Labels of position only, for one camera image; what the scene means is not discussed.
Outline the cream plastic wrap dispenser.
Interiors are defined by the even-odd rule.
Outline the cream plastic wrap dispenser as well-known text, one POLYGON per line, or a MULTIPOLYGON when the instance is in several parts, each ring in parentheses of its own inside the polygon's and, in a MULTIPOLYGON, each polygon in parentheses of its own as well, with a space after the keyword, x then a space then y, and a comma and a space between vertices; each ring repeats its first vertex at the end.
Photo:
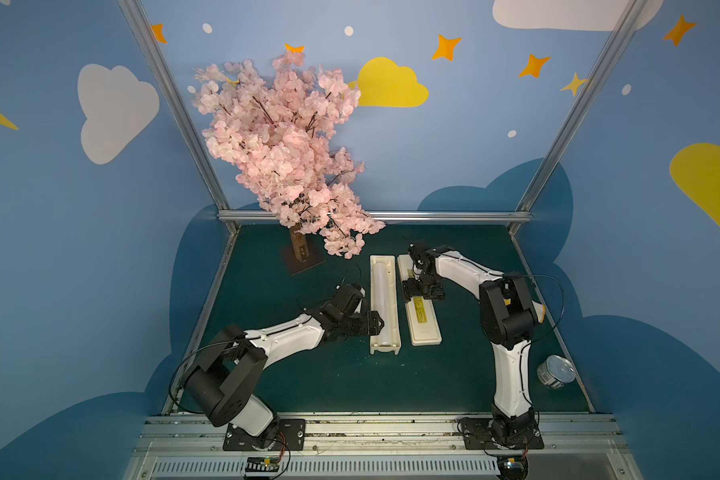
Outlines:
MULTIPOLYGON (((383 263, 387 268, 387 289, 390 299, 389 314, 393 328, 394 344, 390 348, 381 349, 378 346, 378 336, 371 336, 369 340, 370 353, 394 353, 398 355, 402 347, 399 321, 398 286, 402 281, 414 277, 413 262, 409 255, 371 255, 371 309, 377 311, 374 298, 374 276, 373 267, 375 263, 383 263)), ((442 335, 437 321, 433 302, 423 300, 421 297, 414 297, 411 301, 403 299, 403 306, 409 326, 411 344, 414 347, 435 346, 442 342, 442 335)))

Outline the white plastic wrap roll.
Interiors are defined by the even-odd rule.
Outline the white plastic wrap roll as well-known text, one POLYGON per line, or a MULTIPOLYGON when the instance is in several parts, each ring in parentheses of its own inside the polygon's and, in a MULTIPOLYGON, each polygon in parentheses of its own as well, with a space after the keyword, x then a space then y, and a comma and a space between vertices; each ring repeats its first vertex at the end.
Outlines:
POLYGON ((394 344, 394 335, 389 314, 390 299, 387 289, 388 282, 386 265, 383 263, 375 263, 373 267, 373 276, 376 309, 384 322, 384 325, 378 334, 377 343, 381 349, 390 348, 394 344))

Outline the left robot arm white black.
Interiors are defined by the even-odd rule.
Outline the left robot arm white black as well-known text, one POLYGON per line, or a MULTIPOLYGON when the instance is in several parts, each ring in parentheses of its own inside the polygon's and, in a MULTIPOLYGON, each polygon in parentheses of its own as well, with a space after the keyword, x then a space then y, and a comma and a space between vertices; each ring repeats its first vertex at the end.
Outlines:
POLYGON ((292 320, 260 329, 231 324, 192 354, 178 387, 215 427, 230 426, 259 443, 280 438, 278 415, 254 395, 264 371, 292 355, 326 342, 377 335, 381 315, 370 308, 358 284, 339 286, 332 297, 292 320))

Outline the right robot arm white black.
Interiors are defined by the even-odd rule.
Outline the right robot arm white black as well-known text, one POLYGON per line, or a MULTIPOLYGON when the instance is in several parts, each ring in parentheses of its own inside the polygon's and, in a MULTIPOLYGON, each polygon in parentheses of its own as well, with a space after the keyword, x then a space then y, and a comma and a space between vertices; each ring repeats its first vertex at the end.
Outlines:
POLYGON ((534 330, 541 323, 538 304, 526 280, 471 260, 458 251, 411 243, 408 255, 414 276, 403 282, 407 300, 442 300, 449 280, 472 294, 479 304, 480 325, 493 349, 496 388, 492 404, 493 436, 508 445, 528 434, 540 436, 529 392, 528 356, 534 330))

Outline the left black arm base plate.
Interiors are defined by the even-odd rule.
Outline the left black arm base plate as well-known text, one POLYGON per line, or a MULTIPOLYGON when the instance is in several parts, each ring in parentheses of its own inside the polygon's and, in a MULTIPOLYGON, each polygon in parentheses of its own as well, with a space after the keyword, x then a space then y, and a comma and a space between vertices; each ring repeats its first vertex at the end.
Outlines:
POLYGON ((306 421, 304 419, 281 419, 275 417, 259 435, 228 425, 222 449, 224 451, 302 451, 304 448, 306 421))

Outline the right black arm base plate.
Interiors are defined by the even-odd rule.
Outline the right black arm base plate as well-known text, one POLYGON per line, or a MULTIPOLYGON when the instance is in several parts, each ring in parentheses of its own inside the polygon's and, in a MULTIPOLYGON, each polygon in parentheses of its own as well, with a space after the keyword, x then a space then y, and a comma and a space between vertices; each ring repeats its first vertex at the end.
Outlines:
POLYGON ((495 418, 462 417, 457 432, 467 450, 541 450, 545 447, 533 416, 495 418))

